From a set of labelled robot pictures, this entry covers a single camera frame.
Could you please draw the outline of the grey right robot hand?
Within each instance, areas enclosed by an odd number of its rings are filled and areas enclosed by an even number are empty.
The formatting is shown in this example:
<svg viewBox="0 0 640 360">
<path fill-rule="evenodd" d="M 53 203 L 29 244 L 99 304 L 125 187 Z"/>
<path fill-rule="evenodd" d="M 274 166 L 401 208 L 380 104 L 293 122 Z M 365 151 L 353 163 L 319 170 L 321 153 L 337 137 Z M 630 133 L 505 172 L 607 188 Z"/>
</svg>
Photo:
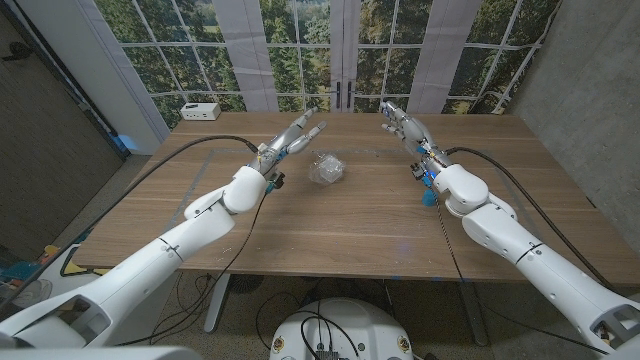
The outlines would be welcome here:
<svg viewBox="0 0 640 360">
<path fill-rule="evenodd" d="M 427 127 L 390 101 L 380 104 L 381 113 L 388 120 L 382 128 L 396 136 L 417 163 L 411 166 L 417 178 L 435 178 L 442 170 L 452 165 L 448 156 L 435 144 Z"/>
</svg>

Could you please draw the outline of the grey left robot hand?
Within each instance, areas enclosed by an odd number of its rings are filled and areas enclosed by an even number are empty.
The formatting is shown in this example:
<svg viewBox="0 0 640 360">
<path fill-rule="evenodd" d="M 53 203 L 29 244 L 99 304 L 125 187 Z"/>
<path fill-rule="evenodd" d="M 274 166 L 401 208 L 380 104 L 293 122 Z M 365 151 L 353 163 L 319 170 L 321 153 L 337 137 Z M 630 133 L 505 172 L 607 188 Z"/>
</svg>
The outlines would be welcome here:
<svg viewBox="0 0 640 360">
<path fill-rule="evenodd" d="M 318 108 L 313 107 L 294 120 L 289 127 L 258 151 L 258 155 L 249 163 L 249 167 L 267 176 L 275 170 L 284 157 L 302 152 L 327 125 L 322 121 L 308 133 L 303 133 L 307 121 L 317 112 Z"/>
</svg>

